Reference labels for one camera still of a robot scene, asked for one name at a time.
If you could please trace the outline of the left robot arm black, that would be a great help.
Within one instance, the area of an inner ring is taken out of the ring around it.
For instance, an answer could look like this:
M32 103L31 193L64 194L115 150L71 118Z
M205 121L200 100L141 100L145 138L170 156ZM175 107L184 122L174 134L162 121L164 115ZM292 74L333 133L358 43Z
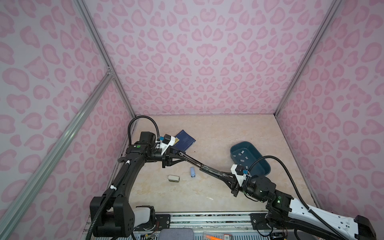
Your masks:
M173 165L173 145L176 138L170 135L161 137L156 122L148 117L155 126L156 133L141 132L140 139L133 143L131 128L140 116L133 118L128 125L128 147L126 154L119 158L122 167L109 188L100 197L94 197L90 203L91 224L86 239L92 237L132 237L137 227L153 229L158 226L153 206L141 206L133 209L129 203L130 193L136 178L145 163L163 162Z

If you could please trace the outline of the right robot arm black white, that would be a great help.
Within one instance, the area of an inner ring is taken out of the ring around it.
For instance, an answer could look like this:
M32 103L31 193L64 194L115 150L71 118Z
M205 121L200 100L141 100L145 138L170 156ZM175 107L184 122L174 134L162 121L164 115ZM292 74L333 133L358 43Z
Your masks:
M254 177L250 168L233 165L231 174L236 180L235 189L246 197L265 203L268 213L265 221L270 228L287 228L301 231L323 240L375 240L377 234L370 220L361 215L355 218L333 214L308 205L300 195L292 175L284 163L272 156L285 170L296 197L277 190L269 178Z

